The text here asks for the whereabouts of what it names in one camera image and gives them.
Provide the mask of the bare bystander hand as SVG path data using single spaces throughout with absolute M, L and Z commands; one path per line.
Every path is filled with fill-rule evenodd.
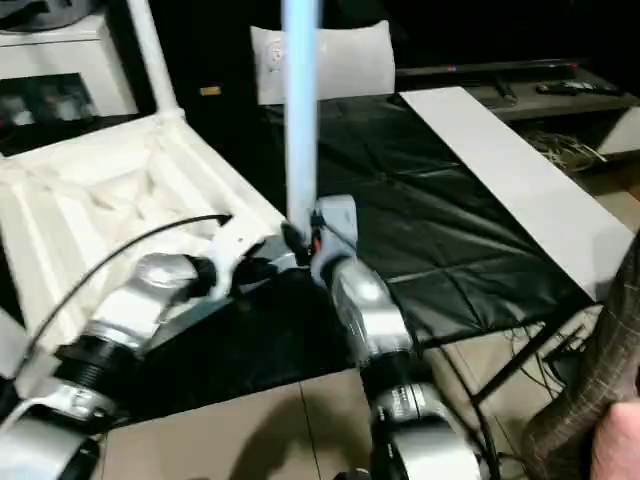
M 590 478 L 639 480 L 639 400 L 613 404 L 598 424 Z

